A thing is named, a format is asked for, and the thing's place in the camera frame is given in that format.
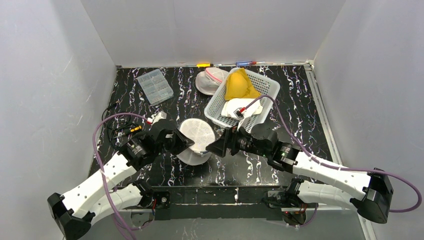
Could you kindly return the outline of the white mesh bag blue zipper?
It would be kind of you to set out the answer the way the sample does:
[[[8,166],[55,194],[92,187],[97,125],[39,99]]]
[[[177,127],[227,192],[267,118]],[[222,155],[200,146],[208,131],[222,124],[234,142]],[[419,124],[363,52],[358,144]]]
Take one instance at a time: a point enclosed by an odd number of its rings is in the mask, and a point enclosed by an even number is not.
[[[212,153],[206,150],[206,147],[216,140],[212,127],[204,120],[199,118],[188,118],[184,120],[179,131],[186,137],[194,141],[194,145],[177,155],[177,158],[189,165],[198,166],[206,163]]]

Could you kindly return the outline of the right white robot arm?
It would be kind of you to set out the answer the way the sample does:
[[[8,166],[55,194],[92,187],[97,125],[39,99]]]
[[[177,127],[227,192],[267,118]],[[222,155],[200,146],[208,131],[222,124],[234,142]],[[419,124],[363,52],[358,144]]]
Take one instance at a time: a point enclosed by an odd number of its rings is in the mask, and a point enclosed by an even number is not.
[[[264,124],[251,131],[227,127],[221,137],[205,148],[224,157],[239,151],[262,156],[275,170],[317,180],[292,180],[284,197],[302,204],[317,203],[355,210],[363,218],[378,224],[388,221],[393,187],[380,169],[354,171],[343,165],[306,153],[300,146],[279,140],[276,131]]]

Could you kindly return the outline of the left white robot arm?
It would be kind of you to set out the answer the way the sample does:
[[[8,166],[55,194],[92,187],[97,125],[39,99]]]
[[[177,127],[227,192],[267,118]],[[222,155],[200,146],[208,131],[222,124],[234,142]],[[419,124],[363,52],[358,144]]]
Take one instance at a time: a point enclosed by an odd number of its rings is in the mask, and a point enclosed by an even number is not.
[[[66,193],[47,198],[50,213],[67,240],[78,240],[99,220],[122,209],[155,203],[154,192],[144,180],[137,180],[115,192],[126,178],[151,164],[162,153],[178,155],[194,145],[176,125],[166,119],[150,130],[133,134],[97,172]]]

